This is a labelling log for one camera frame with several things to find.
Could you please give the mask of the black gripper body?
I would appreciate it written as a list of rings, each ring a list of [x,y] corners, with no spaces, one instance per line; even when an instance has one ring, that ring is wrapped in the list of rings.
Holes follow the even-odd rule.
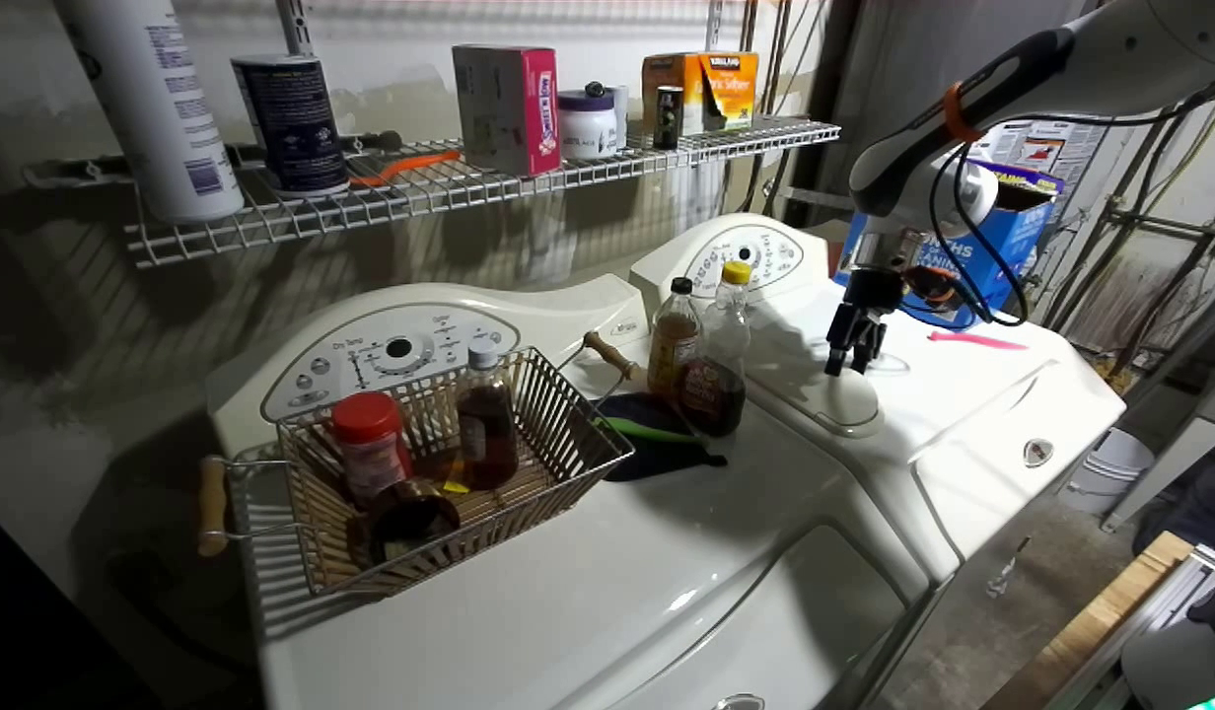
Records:
[[[857,313],[857,315],[890,315],[900,305],[902,305],[902,276],[890,272],[890,269],[866,269],[866,272],[853,272],[848,284],[844,284],[844,305]]]

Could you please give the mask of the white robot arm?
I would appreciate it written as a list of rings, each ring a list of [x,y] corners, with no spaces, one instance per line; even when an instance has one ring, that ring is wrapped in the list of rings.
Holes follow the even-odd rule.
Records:
[[[897,246],[943,226],[937,194],[962,184],[965,146],[991,125],[1010,119],[1160,122],[1208,97],[1215,97],[1215,0],[1104,0],[952,81],[914,119],[864,146],[848,171],[866,231],[826,334],[826,369],[864,369],[881,353],[882,315],[908,290]]]

